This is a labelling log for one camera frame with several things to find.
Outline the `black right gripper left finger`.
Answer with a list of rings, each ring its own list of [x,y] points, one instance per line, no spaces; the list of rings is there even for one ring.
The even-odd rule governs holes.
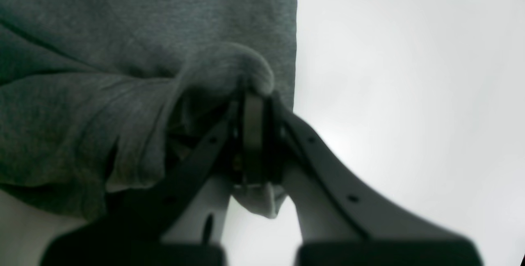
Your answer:
[[[184,160],[149,189],[125,191],[98,221],[56,238],[42,266],[225,266],[231,196],[269,216],[267,98],[240,94]]]

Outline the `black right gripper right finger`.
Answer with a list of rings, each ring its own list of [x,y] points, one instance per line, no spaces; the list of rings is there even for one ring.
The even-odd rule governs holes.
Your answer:
[[[480,266],[461,234],[401,208],[365,184],[300,117],[272,96],[274,174],[297,211],[296,266]]]

